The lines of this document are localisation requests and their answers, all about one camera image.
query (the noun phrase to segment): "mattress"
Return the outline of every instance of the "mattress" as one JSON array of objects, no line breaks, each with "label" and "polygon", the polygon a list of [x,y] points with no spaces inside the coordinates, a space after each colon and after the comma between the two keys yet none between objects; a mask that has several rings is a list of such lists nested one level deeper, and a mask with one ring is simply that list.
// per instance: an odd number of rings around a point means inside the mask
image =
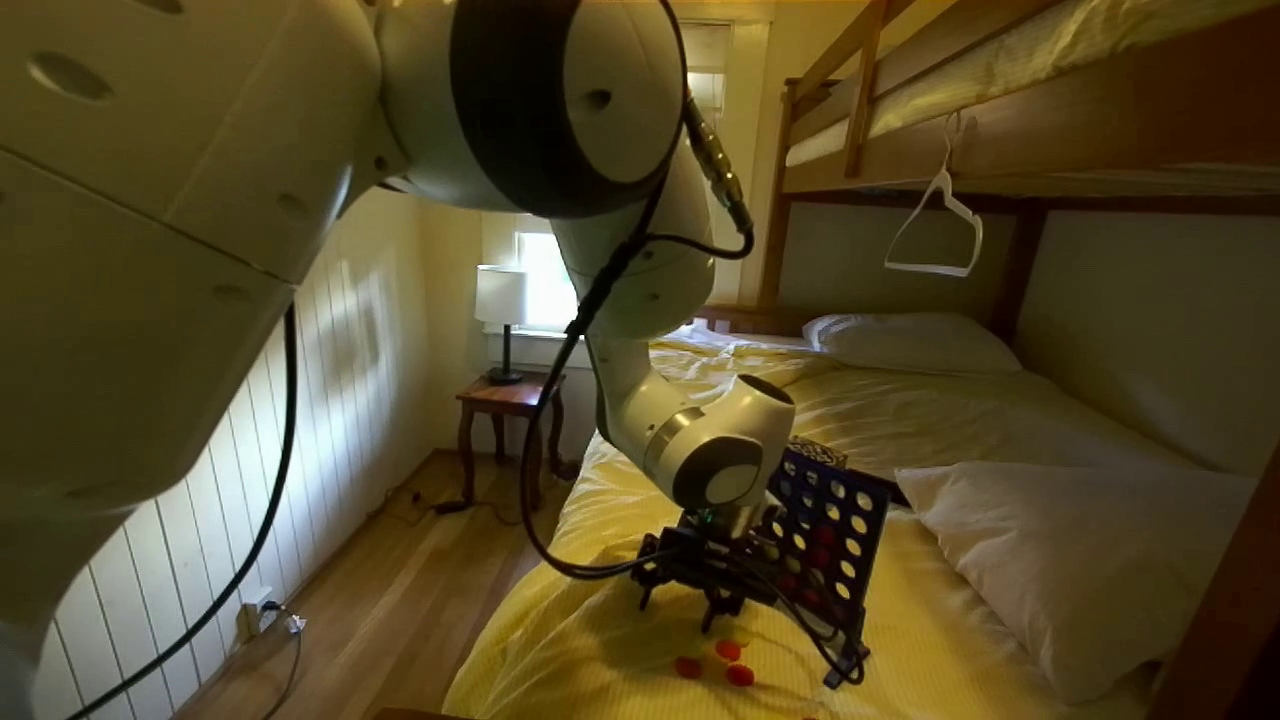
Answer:
[{"label": "mattress", "polygon": [[[798,437],[851,468],[963,455],[1071,465],[1183,465],[1033,371],[881,371],[801,345],[675,337],[654,347],[687,394],[718,394],[732,371],[794,392]],[[632,561],[643,531],[675,519],[608,441],[594,441],[554,549],[567,561]],[[830,690],[825,660],[782,611],[750,604],[699,631],[706,595],[622,581],[581,585],[531,568],[499,604],[448,711],[459,714],[1145,714],[1154,677],[1135,671],[1093,705],[1061,705],[993,609],[951,571],[930,526],[893,506],[868,589],[864,682]]]},{"label": "mattress", "polygon": [[[1070,69],[1208,29],[1269,0],[1064,0],[875,103],[868,137],[1005,95]],[[783,163],[843,153],[848,121],[788,146]]]}]

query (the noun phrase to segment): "bottom bunk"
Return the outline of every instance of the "bottom bunk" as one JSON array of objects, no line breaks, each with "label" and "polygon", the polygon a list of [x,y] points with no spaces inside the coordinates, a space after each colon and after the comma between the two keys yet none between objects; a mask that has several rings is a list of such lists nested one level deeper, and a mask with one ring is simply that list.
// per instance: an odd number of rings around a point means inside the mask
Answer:
[{"label": "bottom bunk", "polygon": [[[683,327],[654,345],[693,401],[730,377],[782,382],[798,441],[893,479],[868,585],[864,682],[769,604],[699,631],[706,595],[531,568],[499,604],[448,711],[459,714],[1145,714],[1161,662],[1254,479],[1208,472],[1027,371],[963,317],[825,317],[804,338]],[[608,441],[554,534],[563,561],[632,561],[675,522]]]}]

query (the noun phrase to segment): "wooden bed frame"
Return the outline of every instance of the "wooden bed frame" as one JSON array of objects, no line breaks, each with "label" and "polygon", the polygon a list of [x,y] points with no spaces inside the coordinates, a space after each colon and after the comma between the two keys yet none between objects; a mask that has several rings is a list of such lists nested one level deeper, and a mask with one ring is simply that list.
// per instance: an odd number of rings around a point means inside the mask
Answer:
[{"label": "wooden bed frame", "polygon": [[[868,140],[875,101],[1010,33],[1057,0],[958,0],[898,52],[881,33],[913,0],[868,6],[783,87],[778,193],[755,312],[710,307],[714,327],[798,333],[782,307],[794,203],[917,203],[947,159],[958,193],[1016,215],[1016,268],[1033,268],[1050,206],[1280,215],[1280,2],[1121,52],[1064,75]],[[848,121],[843,153],[783,157]],[[1013,279],[996,327],[1013,323]],[[1171,660],[1154,714],[1280,714],[1280,447]]]}]

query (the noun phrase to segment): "lampshade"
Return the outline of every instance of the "lampshade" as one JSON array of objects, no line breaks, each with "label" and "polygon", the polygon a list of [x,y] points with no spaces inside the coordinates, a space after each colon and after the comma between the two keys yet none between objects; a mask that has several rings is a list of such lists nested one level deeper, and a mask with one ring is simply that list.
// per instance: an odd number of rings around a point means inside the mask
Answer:
[{"label": "lampshade", "polygon": [[523,323],[527,273],[509,265],[478,265],[478,318]]}]

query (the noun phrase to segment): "power outlet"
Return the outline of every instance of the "power outlet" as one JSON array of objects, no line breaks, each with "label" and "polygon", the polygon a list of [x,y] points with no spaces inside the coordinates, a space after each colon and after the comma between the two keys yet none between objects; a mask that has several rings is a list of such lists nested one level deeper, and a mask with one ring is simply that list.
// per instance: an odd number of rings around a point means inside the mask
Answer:
[{"label": "power outlet", "polygon": [[272,589],[258,589],[240,599],[236,611],[236,642],[251,642],[261,635],[267,635],[267,627],[280,618],[280,599],[272,595]]}]

